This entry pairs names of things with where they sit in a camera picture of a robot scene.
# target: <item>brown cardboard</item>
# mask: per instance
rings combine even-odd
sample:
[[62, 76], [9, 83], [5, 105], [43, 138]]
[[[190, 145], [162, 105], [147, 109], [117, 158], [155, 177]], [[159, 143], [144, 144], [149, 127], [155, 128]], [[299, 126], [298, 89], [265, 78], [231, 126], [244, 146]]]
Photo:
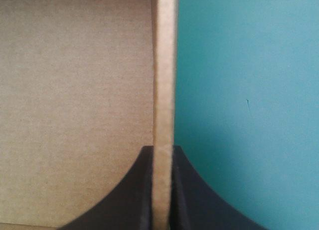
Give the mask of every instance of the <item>brown cardboard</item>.
[[0, 229], [1, 230], [55, 230], [56, 228], [0, 223]]
[[0, 0], [0, 222], [61, 226], [119, 182], [152, 144], [152, 66], [151, 0]]
[[165, 230], [171, 186], [171, 155], [174, 128], [177, 0], [153, 0], [156, 11], [153, 223]]

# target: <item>cardboard panel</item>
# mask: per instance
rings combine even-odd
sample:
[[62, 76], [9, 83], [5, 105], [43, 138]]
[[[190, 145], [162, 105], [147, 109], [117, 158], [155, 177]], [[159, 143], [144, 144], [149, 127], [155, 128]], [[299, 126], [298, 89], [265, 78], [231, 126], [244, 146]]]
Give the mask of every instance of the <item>cardboard panel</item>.
[[151, 0], [0, 0], [0, 222], [56, 227], [153, 141]]
[[55, 230], [56, 228], [0, 223], [0, 229], [1, 230]]
[[154, 229], [167, 229], [174, 127], [177, 0], [153, 0], [155, 18]]

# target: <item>vertical board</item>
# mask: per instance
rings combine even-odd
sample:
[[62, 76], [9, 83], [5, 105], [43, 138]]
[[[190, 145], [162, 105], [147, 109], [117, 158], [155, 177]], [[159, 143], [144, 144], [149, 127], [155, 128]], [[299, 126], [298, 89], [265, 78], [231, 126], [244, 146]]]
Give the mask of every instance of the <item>vertical board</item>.
[[154, 105], [154, 229], [167, 228], [175, 91], [177, 0], [156, 0]]
[[0, 0], [0, 222], [56, 227], [153, 142], [151, 0]]

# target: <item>teal wall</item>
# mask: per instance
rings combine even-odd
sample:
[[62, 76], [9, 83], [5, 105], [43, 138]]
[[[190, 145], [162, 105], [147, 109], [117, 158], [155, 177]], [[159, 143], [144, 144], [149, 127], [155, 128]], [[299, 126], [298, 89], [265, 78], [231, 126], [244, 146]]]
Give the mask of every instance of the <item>teal wall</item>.
[[256, 222], [318, 230], [319, 0], [179, 0], [178, 25], [175, 143]]

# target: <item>cardboard edge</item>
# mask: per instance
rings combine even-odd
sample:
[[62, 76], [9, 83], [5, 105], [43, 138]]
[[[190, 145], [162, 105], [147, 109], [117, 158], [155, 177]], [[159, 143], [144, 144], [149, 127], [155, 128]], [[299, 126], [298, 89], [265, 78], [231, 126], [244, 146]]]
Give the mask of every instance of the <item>cardboard edge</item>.
[[168, 227], [174, 131], [177, 0], [153, 0], [155, 34], [153, 227]]

